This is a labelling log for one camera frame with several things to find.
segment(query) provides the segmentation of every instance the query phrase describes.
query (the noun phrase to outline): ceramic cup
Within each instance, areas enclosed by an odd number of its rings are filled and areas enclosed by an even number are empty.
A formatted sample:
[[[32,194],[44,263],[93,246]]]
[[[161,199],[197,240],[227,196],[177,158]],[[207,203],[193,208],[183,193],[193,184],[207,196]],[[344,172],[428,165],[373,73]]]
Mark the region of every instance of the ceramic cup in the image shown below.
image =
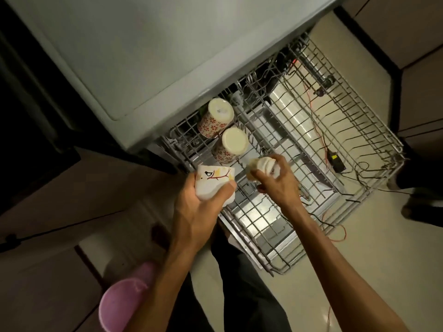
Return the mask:
[[[251,175],[251,170],[260,170],[267,176],[274,176],[275,178],[280,175],[280,166],[276,160],[270,157],[253,158],[246,166],[246,178],[250,181],[257,181]]]
[[[220,164],[228,164],[235,157],[246,152],[249,145],[248,136],[237,127],[231,127],[223,132],[212,148],[212,155]]]
[[[234,110],[229,102],[222,98],[209,101],[208,111],[197,124],[198,131],[211,139],[226,128],[234,119]]]
[[[195,178],[195,194],[201,201],[212,198],[217,191],[227,182],[235,178],[235,168],[228,166],[198,166]],[[235,199],[235,191],[223,206]]]

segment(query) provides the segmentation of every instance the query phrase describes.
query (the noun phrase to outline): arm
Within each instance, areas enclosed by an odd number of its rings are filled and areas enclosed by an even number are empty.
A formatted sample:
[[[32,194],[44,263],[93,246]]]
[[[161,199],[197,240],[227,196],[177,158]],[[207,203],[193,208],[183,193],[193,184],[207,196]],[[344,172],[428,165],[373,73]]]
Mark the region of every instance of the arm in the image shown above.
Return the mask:
[[[205,245],[217,222],[223,203],[236,184],[226,183],[208,201],[195,195],[195,174],[186,179],[174,206],[172,242],[166,261],[146,300],[132,316],[125,332],[160,332],[168,327],[175,300],[196,253]]]
[[[351,267],[339,250],[310,217],[301,203],[298,182],[281,155],[272,155],[280,166],[276,179],[261,171],[252,174],[291,222],[335,313],[343,332],[407,331],[385,301]]]

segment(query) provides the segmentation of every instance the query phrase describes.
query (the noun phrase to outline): beige tile floor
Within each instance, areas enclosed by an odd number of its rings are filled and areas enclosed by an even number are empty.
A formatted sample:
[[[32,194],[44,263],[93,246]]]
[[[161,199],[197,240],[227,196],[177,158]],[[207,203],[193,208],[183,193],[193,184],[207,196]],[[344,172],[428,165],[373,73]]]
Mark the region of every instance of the beige tile floor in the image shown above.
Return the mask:
[[[314,28],[312,39],[383,121],[389,109],[390,77],[333,14]],[[83,240],[80,246],[109,281],[123,277],[162,251],[149,243],[149,228],[168,223],[180,179],[138,201],[122,219]],[[337,247],[411,331],[443,331],[443,228],[405,220],[400,209],[407,196],[374,192],[344,222],[347,239]],[[340,237],[341,233],[332,233]],[[294,331],[326,331],[329,308],[311,267],[303,258],[284,276],[261,277],[288,315]],[[223,331],[223,292],[218,265],[208,250],[192,269],[194,290],[215,331]],[[330,331],[340,331],[332,315]]]

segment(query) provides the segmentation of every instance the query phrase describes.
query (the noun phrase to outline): dishwasher rack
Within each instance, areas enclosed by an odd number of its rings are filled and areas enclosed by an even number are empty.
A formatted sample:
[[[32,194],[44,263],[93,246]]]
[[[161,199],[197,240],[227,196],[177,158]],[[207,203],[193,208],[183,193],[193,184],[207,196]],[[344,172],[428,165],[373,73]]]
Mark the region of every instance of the dishwasher rack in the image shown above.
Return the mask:
[[[304,255],[280,208],[245,177],[251,158],[280,153],[300,182],[301,200],[325,234],[341,223],[403,164],[402,144],[343,79],[307,34],[260,63],[219,94],[234,108],[233,124],[250,141],[236,168],[235,201],[219,218],[260,268],[283,274]],[[197,123],[206,106],[162,137],[186,168],[216,165]],[[335,173],[327,152],[345,171]]]

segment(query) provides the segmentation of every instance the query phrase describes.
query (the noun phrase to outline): forearm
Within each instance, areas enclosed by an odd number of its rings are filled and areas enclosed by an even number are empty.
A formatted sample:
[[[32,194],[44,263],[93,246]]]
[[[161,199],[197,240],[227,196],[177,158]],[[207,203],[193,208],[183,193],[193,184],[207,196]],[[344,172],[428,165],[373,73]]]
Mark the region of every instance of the forearm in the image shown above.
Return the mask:
[[[132,316],[125,332],[163,332],[168,327],[175,300],[191,269],[195,254],[172,245],[156,282]]]
[[[344,332],[407,331],[402,320],[351,267],[302,206],[293,207],[287,216]]]

